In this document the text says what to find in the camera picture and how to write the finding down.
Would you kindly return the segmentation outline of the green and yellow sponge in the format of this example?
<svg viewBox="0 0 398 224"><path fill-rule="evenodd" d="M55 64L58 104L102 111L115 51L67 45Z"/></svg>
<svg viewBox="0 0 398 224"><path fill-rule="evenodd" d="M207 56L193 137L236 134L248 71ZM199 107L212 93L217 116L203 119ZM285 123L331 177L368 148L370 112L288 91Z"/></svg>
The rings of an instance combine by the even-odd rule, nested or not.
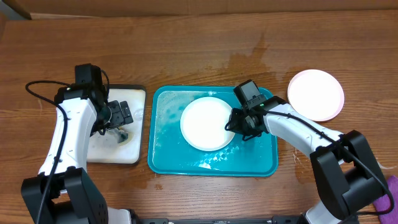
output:
<svg viewBox="0 0 398 224"><path fill-rule="evenodd" d="M116 135L117 143L121 146L129 143L134 138L133 133L130 133L125 129L114 129L113 131Z"/></svg>

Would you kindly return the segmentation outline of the white plate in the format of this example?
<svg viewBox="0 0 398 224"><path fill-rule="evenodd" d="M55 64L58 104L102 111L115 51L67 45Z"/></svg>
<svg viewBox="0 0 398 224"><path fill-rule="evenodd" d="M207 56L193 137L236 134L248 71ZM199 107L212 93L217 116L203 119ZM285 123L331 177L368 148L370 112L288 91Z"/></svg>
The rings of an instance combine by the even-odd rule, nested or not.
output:
<svg viewBox="0 0 398 224"><path fill-rule="evenodd" d="M289 82L287 96L293 109L313 121L328 121L343 109L345 94L339 81L327 72L303 70Z"/></svg>
<svg viewBox="0 0 398 224"><path fill-rule="evenodd" d="M192 147L201 151L217 151L227 146L235 133L225 130L232 107L215 97L192 101L180 118L181 133Z"/></svg>

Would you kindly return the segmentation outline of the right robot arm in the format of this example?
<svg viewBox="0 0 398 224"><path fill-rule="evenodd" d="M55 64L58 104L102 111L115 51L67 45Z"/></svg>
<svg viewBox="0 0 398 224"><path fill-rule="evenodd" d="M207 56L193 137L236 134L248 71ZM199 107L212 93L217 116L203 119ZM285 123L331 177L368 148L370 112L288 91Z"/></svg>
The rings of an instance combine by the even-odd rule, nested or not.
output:
<svg viewBox="0 0 398 224"><path fill-rule="evenodd" d="M346 134L325 128L298 114L278 96L238 97L240 109L231 111L225 130L243 141L271 134L310 158L320 201L297 223L357 223L363 208L386 195L393 211L394 198L366 138L358 131Z"/></svg>

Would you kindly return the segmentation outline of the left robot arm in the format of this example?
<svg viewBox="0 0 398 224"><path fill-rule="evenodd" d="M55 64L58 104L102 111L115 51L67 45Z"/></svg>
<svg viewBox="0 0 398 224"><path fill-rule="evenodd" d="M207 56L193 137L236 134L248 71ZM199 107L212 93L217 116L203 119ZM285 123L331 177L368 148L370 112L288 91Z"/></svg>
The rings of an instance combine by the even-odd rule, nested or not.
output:
<svg viewBox="0 0 398 224"><path fill-rule="evenodd" d="M126 101L108 101L103 88L60 88L57 122L44 164L21 194L35 223L132 223L130 210L108 207L86 171L92 134L133 121Z"/></svg>

